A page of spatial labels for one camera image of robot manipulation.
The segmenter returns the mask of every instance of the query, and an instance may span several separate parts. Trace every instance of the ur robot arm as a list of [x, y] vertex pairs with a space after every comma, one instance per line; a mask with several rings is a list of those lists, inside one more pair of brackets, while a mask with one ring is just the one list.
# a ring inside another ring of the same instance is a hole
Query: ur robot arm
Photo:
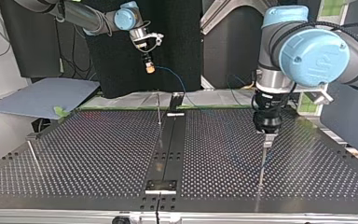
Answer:
[[253, 100], [261, 133], [278, 133], [282, 107], [296, 89], [338, 81], [358, 90], [358, 35], [307, 17], [303, 6], [272, 7], [266, 13]]
[[141, 53], [146, 72], [155, 72], [151, 51], [162, 43], [161, 34], [148, 33], [150, 21], [143, 21], [136, 2], [120, 6], [117, 11], [102, 13], [77, 2], [64, 0], [15, 0], [34, 12], [49, 13], [59, 21], [69, 21], [83, 27], [87, 35], [112, 35], [129, 31], [131, 41]]

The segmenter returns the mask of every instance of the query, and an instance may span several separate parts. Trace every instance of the black backdrop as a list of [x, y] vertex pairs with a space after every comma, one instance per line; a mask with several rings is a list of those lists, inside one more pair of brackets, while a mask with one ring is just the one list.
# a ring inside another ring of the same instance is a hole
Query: black backdrop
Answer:
[[[128, 0], [83, 0], [102, 12], [118, 9]], [[155, 65], [171, 68], [185, 82], [187, 91], [200, 89], [201, 37], [200, 0], [138, 0], [144, 21], [152, 21], [151, 32], [164, 34], [163, 43], [153, 51]], [[113, 36], [88, 36], [91, 58], [99, 75], [103, 95], [115, 98], [133, 91], [182, 91], [175, 76], [163, 70], [148, 75], [141, 53], [128, 32]]]

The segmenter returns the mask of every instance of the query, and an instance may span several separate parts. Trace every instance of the black clamp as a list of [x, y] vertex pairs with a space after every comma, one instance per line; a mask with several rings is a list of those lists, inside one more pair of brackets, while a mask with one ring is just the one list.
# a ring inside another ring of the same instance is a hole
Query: black clamp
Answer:
[[58, 13], [60, 13], [60, 19], [65, 20], [65, 3], [64, 0], [58, 2]]

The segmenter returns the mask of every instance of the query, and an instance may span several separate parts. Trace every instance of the green tape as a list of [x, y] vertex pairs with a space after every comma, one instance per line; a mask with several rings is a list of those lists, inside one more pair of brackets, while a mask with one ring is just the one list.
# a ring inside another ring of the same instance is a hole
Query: green tape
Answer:
[[324, 0], [322, 16], [339, 16], [342, 6], [344, 6], [344, 0]]
[[[158, 110], [155, 106], [140, 106], [140, 107], [126, 107], [126, 106], [88, 106], [80, 107], [79, 110]], [[160, 110], [167, 110], [167, 106], [162, 106]]]
[[68, 115], [71, 114], [71, 112], [65, 111], [60, 106], [54, 106], [54, 112], [56, 113], [56, 115], [60, 116], [61, 118], [65, 118], [65, 117], [67, 117]]
[[178, 109], [187, 110], [187, 109], [232, 109], [232, 108], [242, 108], [248, 109], [251, 108], [250, 105], [179, 105]]
[[307, 95], [303, 94], [301, 98], [301, 105], [298, 109], [300, 113], [316, 113], [318, 106], [315, 105]]

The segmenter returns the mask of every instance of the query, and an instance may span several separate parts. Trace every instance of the metal pin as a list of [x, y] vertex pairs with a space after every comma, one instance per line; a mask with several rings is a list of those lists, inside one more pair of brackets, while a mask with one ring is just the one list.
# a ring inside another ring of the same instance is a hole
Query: metal pin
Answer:
[[156, 104], [157, 104], [157, 111], [158, 111], [158, 125], [161, 125], [161, 114], [159, 112], [159, 92], [157, 91], [157, 99], [156, 99]]
[[261, 168], [260, 168], [260, 178], [258, 180], [258, 187], [263, 187], [263, 179], [264, 179], [264, 170], [266, 167], [266, 158], [267, 151], [269, 148], [272, 148], [272, 144], [274, 143], [275, 137], [278, 136], [277, 133], [266, 133], [266, 139], [263, 144], [263, 155], [261, 157]]
[[263, 178], [264, 178], [264, 165], [266, 163], [266, 157], [267, 157], [267, 148], [263, 147], [263, 155], [261, 157], [261, 169], [260, 169], [260, 178], [258, 181], [258, 186], [261, 188], [263, 187]]

